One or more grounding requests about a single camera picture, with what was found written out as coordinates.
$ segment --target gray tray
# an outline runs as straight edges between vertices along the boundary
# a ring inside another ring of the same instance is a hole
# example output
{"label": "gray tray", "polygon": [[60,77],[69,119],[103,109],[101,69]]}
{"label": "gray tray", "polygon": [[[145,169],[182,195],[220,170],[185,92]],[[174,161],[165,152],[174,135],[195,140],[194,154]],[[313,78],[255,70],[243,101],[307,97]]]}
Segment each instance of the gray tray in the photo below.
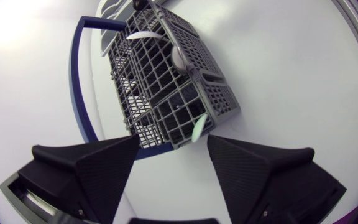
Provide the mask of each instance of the gray tray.
{"label": "gray tray", "polygon": [[[163,37],[126,39],[138,31]],[[174,45],[183,54],[186,71],[172,65]],[[126,128],[139,134],[142,148],[170,142],[177,149],[191,140],[203,114],[209,115],[204,134],[240,110],[193,26],[151,1],[127,20],[108,55]]]}

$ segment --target utensil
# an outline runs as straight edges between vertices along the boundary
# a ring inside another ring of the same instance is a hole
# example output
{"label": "utensil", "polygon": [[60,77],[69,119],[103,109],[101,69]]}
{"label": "utensil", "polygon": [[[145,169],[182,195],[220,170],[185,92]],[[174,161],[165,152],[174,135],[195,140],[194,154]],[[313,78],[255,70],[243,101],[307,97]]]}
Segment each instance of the utensil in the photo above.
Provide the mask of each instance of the utensil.
{"label": "utensil", "polygon": [[161,39],[162,35],[160,35],[158,33],[151,32],[151,31],[139,31],[139,32],[136,32],[134,34],[127,36],[126,39],[133,40],[133,39],[150,38],[150,37],[155,37],[155,38]]}
{"label": "utensil", "polygon": [[180,49],[178,46],[174,45],[171,50],[171,61],[173,66],[179,71],[179,72],[185,72],[186,71],[186,64],[182,57],[182,54],[180,52]]}
{"label": "utensil", "polygon": [[204,125],[206,120],[208,119],[208,114],[202,115],[199,120],[196,122],[196,125],[194,125],[193,133],[191,135],[191,141],[194,143],[199,140],[201,137],[201,134],[204,130]]}

